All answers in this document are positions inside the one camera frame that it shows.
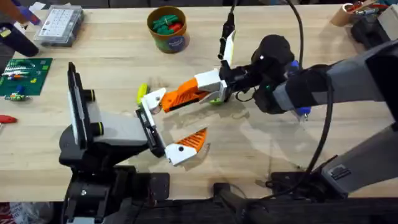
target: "yellow plastic piece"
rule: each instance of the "yellow plastic piece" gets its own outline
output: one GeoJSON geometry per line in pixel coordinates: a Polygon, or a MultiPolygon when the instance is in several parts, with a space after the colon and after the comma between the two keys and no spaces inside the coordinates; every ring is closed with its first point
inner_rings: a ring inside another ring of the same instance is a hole
{"type": "Polygon", "coordinates": [[[145,94],[149,92],[149,87],[146,83],[141,84],[138,88],[136,102],[137,105],[141,104],[141,98],[144,97],[145,94]]]}

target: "red object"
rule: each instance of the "red object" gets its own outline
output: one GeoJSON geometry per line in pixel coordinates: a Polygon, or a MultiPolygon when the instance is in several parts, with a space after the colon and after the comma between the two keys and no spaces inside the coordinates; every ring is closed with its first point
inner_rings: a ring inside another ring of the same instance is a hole
{"type": "Polygon", "coordinates": [[[13,118],[12,116],[0,115],[0,123],[9,124],[9,123],[15,123],[15,122],[17,122],[17,119],[13,118]]]}
{"type": "Polygon", "coordinates": [[[182,28],[182,24],[179,22],[169,25],[169,29],[172,29],[174,32],[179,31],[181,28],[182,28]]]}
{"type": "Polygon", "coordinates": [[[370,8],[379,8],[379,9],[387,9],[388,5],[385,4],[379,4],[379,3],[374,3],[373,5],[369,6],[370,8]]]}

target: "black bracket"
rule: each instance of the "black bracket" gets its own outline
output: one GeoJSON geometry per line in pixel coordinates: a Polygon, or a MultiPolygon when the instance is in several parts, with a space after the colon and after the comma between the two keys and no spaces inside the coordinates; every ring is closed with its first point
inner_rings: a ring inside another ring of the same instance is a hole
{"type": "Polygon", "coordinates": [[[73,172],[67,190],[64,216],[68,222],[75,217],[104,217],[117,212],[125,198],[133,200],[166,200],[169,197],[170,175],[137,173],[133,166],[117,166],[97,174],[73,172]]]}

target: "cup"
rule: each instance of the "cup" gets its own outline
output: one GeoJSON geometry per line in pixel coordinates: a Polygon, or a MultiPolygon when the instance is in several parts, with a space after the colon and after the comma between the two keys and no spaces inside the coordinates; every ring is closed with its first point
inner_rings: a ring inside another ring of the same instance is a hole
{"type": "Polygon", "coordinates": [[[153,10],[147,18],[147,26],[150,34],[155,40],[156,47],[164,53],[173,54],[180,52],[189,44],[187,20],[184,13],[176,7],[164,6],[153,10]],[[178,21],[182,23],[182,27],[173,34],[158,34],[156,33],[156,30],[153,30],[153,22],[166,15],[176,15],[178,17],[178,21]]]}

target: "blue component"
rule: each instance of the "blue component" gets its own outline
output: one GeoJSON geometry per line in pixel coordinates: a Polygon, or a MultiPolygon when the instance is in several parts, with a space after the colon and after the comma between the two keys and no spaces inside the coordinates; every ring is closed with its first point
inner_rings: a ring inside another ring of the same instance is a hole
{"type": "MultiPolygon", "coordinates": [[[[299,62],[297,60],[294,60],[288,70],[287,70],[287,76],[290,77],[292,76],[296,71],[299,70],[299,62]]],[[[308,115],[311,113],[311,107],[307,106],[307,107],[302,107],[302,108],[298,108],[295,110],[295,112],[297,113],[297,115],[299,116],[303,116],[303,115],[308,115]]]]}
{"type": "Polygon", "coordinates": [[[295,112],[299,116],[303,116],[305,114],[310,114],[311,113],[311,107],[307,106],[307,107],[299,108],[299,109],[296,109],[295,112]]]}
{"type": "Polygon", "coordinates": [[[18,85],[17,89],[16,89],[16,93],[18,93],[20,95],[23,95],[24,94],[24,90],[25,90],[24,86],[18,85]]]}

